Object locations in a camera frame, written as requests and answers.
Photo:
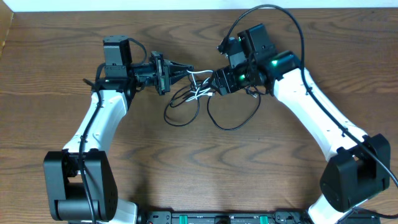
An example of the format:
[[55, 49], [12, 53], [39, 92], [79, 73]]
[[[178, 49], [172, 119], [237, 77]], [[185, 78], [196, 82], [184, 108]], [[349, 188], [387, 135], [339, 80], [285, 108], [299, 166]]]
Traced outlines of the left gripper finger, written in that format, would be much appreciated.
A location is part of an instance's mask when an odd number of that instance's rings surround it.
[[174, 85], [175, 83], [177, 83], [179, 80], [183, 79], [186, 76], [189, 76], [190, 72], [187, 70], [182, 70], [179, 72], [172, 72], [169, 75], [169, 84], [170, 85]]
[[184, 63], [178, 63], [172, 60], [167, 61], [167, 66], [170, 73], [183, 73], [188, 71], [194, 71], [194, 66]]

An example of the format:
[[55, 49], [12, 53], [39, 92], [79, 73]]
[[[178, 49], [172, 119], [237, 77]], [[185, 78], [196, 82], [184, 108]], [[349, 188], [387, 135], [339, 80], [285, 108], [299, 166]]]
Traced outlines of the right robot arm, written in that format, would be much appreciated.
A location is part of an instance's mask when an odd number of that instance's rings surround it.
[[291, 51], [278, 52], [259, 24], [225, 37], [218, 46], [229, 60], [213, 72], [211, 87], [221, 95], [250, 86], [288, 107], [320, 146], [327, 161], [320, 179], [322, 194], [307, 210], [312, 223], [338, 223], [359, 205], [389, 188], [391, 159], [387, 139], [368, 136], [346, 118], [317, 87]]

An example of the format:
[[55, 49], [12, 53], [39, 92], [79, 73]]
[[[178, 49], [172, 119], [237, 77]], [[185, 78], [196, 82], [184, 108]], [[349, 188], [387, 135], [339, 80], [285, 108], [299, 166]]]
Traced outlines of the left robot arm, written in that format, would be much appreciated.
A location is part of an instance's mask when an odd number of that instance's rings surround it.
[[131, 43], [142, 46], [126, 35], [103, 39], [105, 61], [93, 82], [84, 81], [91, 88], [90, 107], [63, 149], [49, 151], [44, 158], [49, 210], [56, 221], [137, 223], [140, 219], [138, 206], [118, 197], [108, 161], [114, 134], [136, 93], [153, 86], [164, 95], [194, 67], [155, 51], [133, 63]]

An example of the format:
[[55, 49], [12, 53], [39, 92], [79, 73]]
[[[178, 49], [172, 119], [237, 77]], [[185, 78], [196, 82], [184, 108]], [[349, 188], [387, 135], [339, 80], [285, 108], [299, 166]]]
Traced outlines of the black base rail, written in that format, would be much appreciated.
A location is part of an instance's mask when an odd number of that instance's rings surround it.
[[141, 213], [128, 223], [137, 224], [311, 224], [305, 212], [283, 211], [267, 213], [176, 213], [152, 211]]

